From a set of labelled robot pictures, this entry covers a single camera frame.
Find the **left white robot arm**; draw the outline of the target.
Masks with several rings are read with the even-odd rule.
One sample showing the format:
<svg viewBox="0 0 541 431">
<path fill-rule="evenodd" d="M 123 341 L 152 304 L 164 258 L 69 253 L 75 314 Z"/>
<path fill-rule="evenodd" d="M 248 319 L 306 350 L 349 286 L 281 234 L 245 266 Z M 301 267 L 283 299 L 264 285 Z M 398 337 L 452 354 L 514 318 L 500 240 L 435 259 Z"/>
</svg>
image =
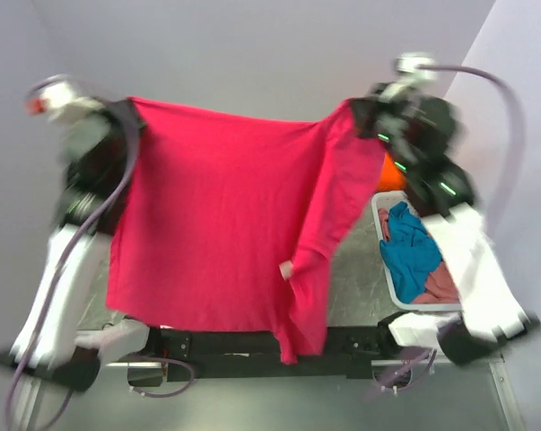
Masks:
<svg viewBox="0 0 541 431">
<path fill-rule="evenodd" d="M 36 86 L 27 105 L 66 126 L 66 169 L 39 288 L 19 335 L 0 348 L 0 367 L 15 380 L 29 376 L 85 392 L 103 365 L 142 349 L 148 338 L 148 327 L 137 321 L 92 336 L 76 333 L 126 206 L 145 123 L 131 101 L 82 95 L 67 80 Z"/>
</svg>

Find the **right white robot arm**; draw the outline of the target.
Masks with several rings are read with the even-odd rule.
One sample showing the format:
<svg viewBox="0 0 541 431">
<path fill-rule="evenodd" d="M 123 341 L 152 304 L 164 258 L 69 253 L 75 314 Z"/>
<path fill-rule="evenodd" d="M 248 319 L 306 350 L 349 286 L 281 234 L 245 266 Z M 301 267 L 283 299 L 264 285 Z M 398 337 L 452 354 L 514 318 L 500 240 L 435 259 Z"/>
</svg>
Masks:
<svg viewBox="0 0 541 431">
<path fill-rule="evenodd" d="M 350 102 L 357 135 L 376 138 L 406 178 L 406 196 L 435 241 L 458 291 L 460 310 L 445 321 L 410 312 L 393 320 L 392 335 L 409 330 L 435 342 L 450 362 L 468 365 L 541 329 L 511 293 L 468 174 L 447 156 L 458 132 L 453 106 L 416 98 L 414 90 L 383 83 Z"/>
</svg>

